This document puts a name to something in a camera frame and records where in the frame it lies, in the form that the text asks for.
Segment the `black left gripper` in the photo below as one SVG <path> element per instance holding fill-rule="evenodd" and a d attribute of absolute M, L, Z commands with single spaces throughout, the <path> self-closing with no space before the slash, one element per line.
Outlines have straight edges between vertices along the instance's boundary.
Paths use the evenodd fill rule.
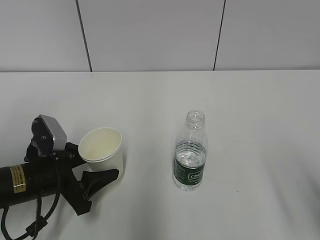
<path fill-rule="evenodd" d="M 47 216 L 56 209 L 60 195 L 71 205 L 78 216 L 91 210 L 89 200 L 105 186 L 117 180 L 118 169 L 104 171 L 84 171 L 80 182 L 77 181 L 73 168 L 86 164 L 79 154 L 79 146 L 67 142 L 63 151 L 55 151 L 47 155 L 53 164 L 53 175 L 56 177 L 56 193 Z"/>

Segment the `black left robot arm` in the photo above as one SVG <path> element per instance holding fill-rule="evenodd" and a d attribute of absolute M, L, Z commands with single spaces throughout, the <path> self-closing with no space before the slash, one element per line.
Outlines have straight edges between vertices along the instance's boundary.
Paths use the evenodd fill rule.
<path fill-rule="evenodd" d="M 77 215 L 91 210 L 91 197 L 114 182 L 119 170 L 84 171 L 77 180 L 73 169 L 85 164 L 78 146 L 66 143 L 64 150 L 51 151 L 41 157 L 36 147 L 29 145 L 23 164 L 0 169 L 0 206 L 13 205 L 35 200 L 38 196 L 62 195 Z"/>

